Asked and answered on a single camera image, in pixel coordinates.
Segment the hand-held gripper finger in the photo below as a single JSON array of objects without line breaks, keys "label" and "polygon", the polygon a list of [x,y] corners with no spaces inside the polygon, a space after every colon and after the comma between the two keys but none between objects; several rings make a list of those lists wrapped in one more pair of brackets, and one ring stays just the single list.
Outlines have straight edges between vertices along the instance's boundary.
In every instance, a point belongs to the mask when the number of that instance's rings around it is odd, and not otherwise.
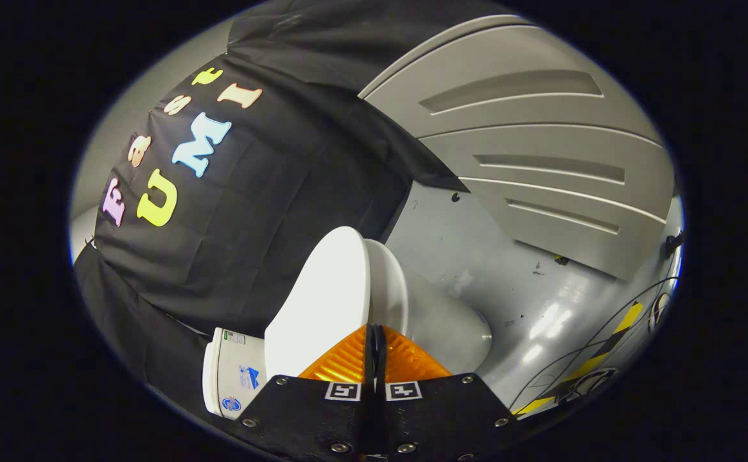
[{"label": "hand-held gripper finger", "polygon": [[362,325],[298,375],[273,375],[229,426],[267,461],[360,461],[376,421],[373,327]]},{"label": "hand-held gripper finger", "polygon": [[474,372],[454,374],[380,325],[377,409],[390,461],[486,461],[523,439],[523,426]]}]

